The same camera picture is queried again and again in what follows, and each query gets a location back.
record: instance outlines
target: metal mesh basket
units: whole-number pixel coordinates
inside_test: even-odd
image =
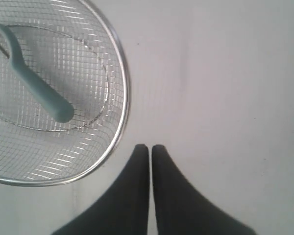
[[[126,121],[129,81],[116,34],[86,0],[0,0],[0,23],[16,35],[25,63],[75,110],[70,122],[55,122],[0,51],[0,182],[83,177],[107,158]]]

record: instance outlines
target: teal handle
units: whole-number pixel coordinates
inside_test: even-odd
[[[10,57],[9,66],[33,97],[57,122],[66,123],[74,116],[74,107],[24,62],[22,49],[12,31],[0,24],[0,34],[7,41]]]

